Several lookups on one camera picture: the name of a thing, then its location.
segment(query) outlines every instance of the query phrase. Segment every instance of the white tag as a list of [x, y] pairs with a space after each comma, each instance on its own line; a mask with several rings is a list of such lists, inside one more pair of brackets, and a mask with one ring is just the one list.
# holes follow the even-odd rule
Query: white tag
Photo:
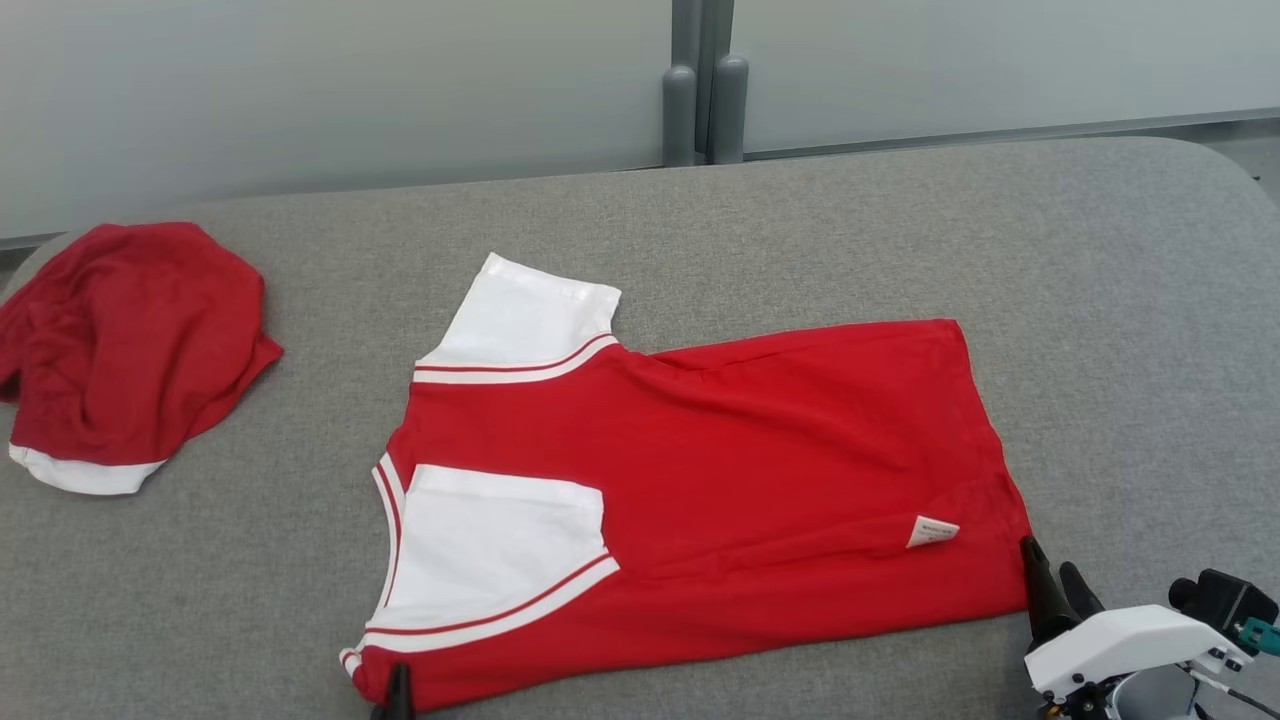
[[911, 539], [906, 541], [906, 547], [948, 541], [956, 537], [956, 533], [959, 532], [960, 525], [952, 525], [951, 523], [943, 523], [942, 520], [916, 515], [915, 527], [911, 528]]

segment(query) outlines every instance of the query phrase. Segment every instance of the gray fabric surface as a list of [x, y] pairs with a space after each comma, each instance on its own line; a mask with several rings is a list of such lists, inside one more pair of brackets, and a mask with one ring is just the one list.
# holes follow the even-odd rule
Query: gray fabric surface
[[[137, 496], [0, 466], [0, 717], [364, 717], [337, 651], [385, 569], [369, 469], [489, 250], [622, 288], [634, 350], [957, 318], [1044, 547], [1103, 602], [1161, 602], [1206, 566], [1280, 594], [1280, 211], [1208, 150], [973, 146], [164, 219], [261, 270], [285, 356]], [[576, 678], [439, 717], [1025, 717], [1027, 642], [1007, 616]], [[1276, 671], [1263, 659], [1240, 685], [1280, 702]]]

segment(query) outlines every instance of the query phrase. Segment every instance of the teal component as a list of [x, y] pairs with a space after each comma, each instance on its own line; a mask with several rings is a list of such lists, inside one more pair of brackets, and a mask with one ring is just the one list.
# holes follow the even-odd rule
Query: teal component
[[1280, 655], [1280, 630], [1270, 623], [1249, 618], [1240, 630], [1240, 642], [1267, 655]]

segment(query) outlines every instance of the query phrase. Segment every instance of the red and white stripe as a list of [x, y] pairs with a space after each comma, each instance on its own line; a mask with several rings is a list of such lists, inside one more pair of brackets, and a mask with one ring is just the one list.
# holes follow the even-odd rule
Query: red and white stripe
[[339, 660], [347, 674], [355, 676], [361, 665], [360, 651], [369, 646], [393, 652], [425, 652], [500, 635], [550, 615], [617, 571], [618, 561], [609, 553], [600, 555], [534, 598], [504, 612], [466, 623], [438, 628], [393, 628], [376, 626], [375, 616], [360, 644], [343, 650]]
[[383, 509], [387, 510], [387, 536], [390, 538], [390, 551], [387, 560], [387, 579], [383, 580], [383, 594], [378, 600], [378, 607], [387, 607], [390, 600], [392, 588], [396, 587], [396, 569], [399, 565], [399, 539], [401, 525], [404, 516], [404, 486], [401, 484], [399, 474], [396, 473], [396, 464], [389, 454], [383, 455], [374, 468], [374, 483], [378, 486], [378, 495], [383, 498]]
[[596, 352], [617, 345], [611, 333], [602, 333], [559, 360], [543, 365], [419, 365], [413, 370], [415, 383], [494, 384], [530, 383], [571, 373], [581, 368]]

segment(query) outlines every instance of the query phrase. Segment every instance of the white robot part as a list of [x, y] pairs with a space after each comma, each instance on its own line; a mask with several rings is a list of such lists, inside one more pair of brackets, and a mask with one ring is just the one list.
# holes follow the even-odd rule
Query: white robot part
[[1036, 691], [1052, 692], [1061, 703], [1085, 683], [1116, 675], [1188, 661], [1221, 673], [1253, 659], [1199, 620], [1161, 605], [1139, 605], [1091, 615], [1024, 661]]

